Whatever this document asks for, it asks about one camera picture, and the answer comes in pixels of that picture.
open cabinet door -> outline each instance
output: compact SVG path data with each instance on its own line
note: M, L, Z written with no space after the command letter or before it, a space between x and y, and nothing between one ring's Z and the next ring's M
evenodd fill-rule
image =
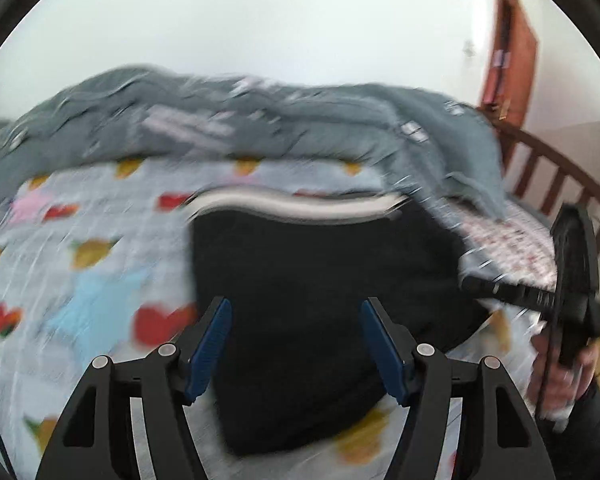
M522 127L536 71L538 40L520 0L496 0L491 66L482 108Z

human hand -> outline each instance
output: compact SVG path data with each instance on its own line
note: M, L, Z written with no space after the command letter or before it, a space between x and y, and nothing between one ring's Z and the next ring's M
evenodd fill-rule
M547 358L548 338L544 333L537 334L531 338L531 344L538 355L533 364L526 396L533 403L536 403L538 402L538 392L540 391L544 364ZM579 399L584 394L593 380L599 351L598 346L593 344L582 349L578 354L577 361L582 365L582 374L577 382L574 381L573 371L558 364L558 354L559 349L555 348L552 352L552 366L544 391L544 402L542 403L544 410L559 410L572 399Z

silver screw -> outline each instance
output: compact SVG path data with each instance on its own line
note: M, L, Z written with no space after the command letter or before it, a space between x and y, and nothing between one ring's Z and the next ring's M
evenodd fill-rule
M176 345L167 343L158 348L158 354L162 357L168 357L176 353Z
M436 352L436 349L428 343L420 343L418 346L416 346L416 350L418 351L418 354L427 357L435 354Z
M91 361L91 364L94 368L104 368L107 366L108 362L109 358L106 355L99 355L93 361Z
M484 358L484 365L492 370L497 370L500 368L500 360L497 357L489 355Z

blue gripper pad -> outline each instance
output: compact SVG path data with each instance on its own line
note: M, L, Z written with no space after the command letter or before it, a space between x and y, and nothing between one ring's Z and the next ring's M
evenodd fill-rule
M224 341L231 328L232 307L229 300L222 300L213 319L206 329L205 335L192 355L190 366L189 384L185 389L187 398L193 402L205 393L209 386L211 375L216 368L216 363L224 347Z
M404 386L402 361L369 301L363 301L360 306L360 321L366 344L382 377L384 389L402 404L408 395Z

mattress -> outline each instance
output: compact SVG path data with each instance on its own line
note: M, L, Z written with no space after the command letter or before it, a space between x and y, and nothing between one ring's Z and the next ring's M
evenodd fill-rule
M35 477L62 407L94 355L107 353L115 361L141 357L196 319L183 206L201 190L236 185L312 196L384 189L379 173L357 164L152 158L40 176L0 209L0 431L19 479ZM504 222L464 205L443 206L461 219L454 228L467 240L468 259L488 256L476 271L489 267L499 269L501 278L555 283L548 229L520 206L507 204ZM536 318L511 307L503 307L501 316L510 325L509 344L486 324L449 356L477 361L497 355L523 391L534 358L528 340ZM96 332L83 330L96 325ZM153 478L141 402L132 406L141 475ZM461 403L453 402L440 479L450 478L460 410ZM213 479L381 477L407 412L385 397L335 438L237 459L222 445L212 390L186 409Z

